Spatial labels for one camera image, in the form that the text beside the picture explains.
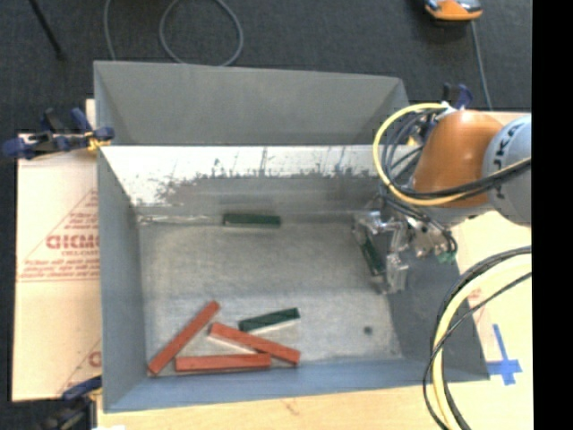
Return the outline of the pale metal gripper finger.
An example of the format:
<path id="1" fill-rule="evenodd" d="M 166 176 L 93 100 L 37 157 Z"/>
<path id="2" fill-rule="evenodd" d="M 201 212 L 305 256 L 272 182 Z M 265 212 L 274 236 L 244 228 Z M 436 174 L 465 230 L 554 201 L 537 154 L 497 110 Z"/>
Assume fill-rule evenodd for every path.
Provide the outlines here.
<path id="1" fill-rule="evenodd" d="M 386 225 L 387 251 L 385 253 L 386 292 L 398 293 L 406 288 L 409 265 L 402 261 L 401 253 L 408 248 L 406 223 L 392 221 Z"/>
<path id="2" fill-rule="evenodd" d="M 375 288 L 385 288 L 386 236 L 380 231 L 377 213 L 361 213 L 353 217 L 352 233 L 365 260 L 370 282 Z"/>

